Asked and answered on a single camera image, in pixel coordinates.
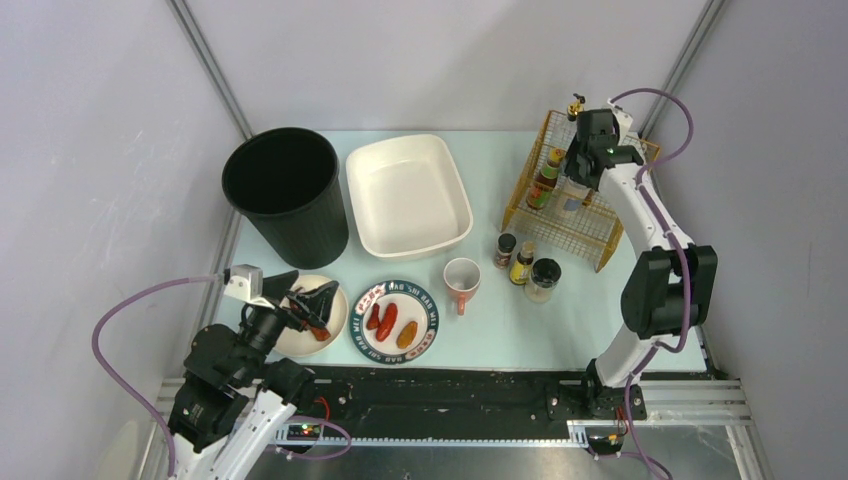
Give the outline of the jar with black lid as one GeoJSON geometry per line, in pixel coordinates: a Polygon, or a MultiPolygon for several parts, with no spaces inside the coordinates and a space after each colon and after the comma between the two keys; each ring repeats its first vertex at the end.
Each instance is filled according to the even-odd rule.
{"type": "Polygon", "coordinates": [[[553,296],[561,275],[562,269],[556,260],[541,258],[535,261],[524,287],[525,295],[535,303],[548,302],[553,296]]]}

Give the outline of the small bottle tan cap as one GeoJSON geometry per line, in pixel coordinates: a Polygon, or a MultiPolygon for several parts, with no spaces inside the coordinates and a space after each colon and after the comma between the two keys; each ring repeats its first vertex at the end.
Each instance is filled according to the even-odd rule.
{"type": "Polygon", "coordinates": [[[523,286],[527,283],[536,253],[536,245],[534,241],[527,240],[521,245],[512,267],[509,271],[509,280],[518,286],[523,286]]]}

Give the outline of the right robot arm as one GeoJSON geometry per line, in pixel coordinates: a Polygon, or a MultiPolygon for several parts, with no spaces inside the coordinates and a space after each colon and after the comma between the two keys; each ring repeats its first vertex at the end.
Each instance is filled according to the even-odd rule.
{"type": "Polygon", "coordinates": [[[648,163],[634,146],[622,144],[616,110],[586,110],[575,122],[563,173],[610,204],[636,256],[620,297],[623,325],[581,378],[582,409],[613,418],[619,408],[631,407],[630,396],[656,353],[681,352],[691,328],[706,320],[718,258],[673,220],[648,163]]]}

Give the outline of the glass oil bottle gold spout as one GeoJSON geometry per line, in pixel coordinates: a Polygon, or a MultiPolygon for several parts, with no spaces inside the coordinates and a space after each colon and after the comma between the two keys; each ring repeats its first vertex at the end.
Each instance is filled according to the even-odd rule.
{"type": "Polygon", "coordinates": [[[580,113],[584,110],[586,97],[579,93],[573,93],[573,101],[567,106],[566,118],[570,124],[577,128],[577,120],[580,113]]]}

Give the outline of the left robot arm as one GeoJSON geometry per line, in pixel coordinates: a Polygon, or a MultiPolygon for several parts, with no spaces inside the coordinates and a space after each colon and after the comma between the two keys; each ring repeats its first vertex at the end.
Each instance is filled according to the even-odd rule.
{"type": "Polygon", "coordinates": [[[238,329],[214,324],[193,339],[168,419],[170,478],[245,478],[283,424],[313,403],[311,369],[267,360],[285,330],[330,320],[338,282],[298,288],[298,278],[298,271],[265,278],[252,265],[224,271],[224,293],[242,302],[241,320],[238,329]]]}

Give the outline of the red label sauce bottle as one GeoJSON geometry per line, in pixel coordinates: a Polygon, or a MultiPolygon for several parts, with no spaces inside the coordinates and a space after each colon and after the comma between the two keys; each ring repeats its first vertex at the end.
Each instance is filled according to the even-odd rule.
{"type": "Polygon", "coordinates": [[[547,159],[536,174],[526,197],[526,205],[533,210],[543,209],[556,188],[560,167],[566,157],[566,151],[555,148],[549,151],[547,159]]]}

